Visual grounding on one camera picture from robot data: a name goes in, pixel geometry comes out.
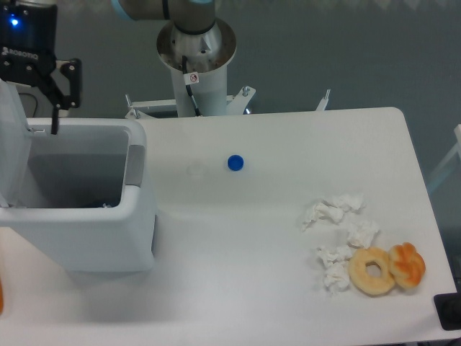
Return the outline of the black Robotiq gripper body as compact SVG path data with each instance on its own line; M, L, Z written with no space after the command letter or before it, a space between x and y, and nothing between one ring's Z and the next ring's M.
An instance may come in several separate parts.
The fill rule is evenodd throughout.
M1 79L36 87L56 67L55 2L1 3Z

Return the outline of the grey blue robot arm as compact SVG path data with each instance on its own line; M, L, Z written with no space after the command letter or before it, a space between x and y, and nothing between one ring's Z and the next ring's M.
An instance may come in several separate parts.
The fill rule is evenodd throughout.
M214 1L113 1L112 7L131 20L171 20L187 35L215 24ZM80 107L82 95L81 61L56 58L57 23L57 1L1 2L1 80L40 90L53 107L53 135L59 113Z

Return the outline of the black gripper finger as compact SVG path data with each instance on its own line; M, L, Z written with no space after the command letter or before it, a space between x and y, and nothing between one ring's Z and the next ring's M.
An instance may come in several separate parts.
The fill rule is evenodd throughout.
M69 111L71 108L81 106L82 62L78 58L68 61L56 61L54 70L59 71L67 79L69 94L62 93L51 74L40 77L37 87L53 106L50 133L57 135L60 119L59 112Z

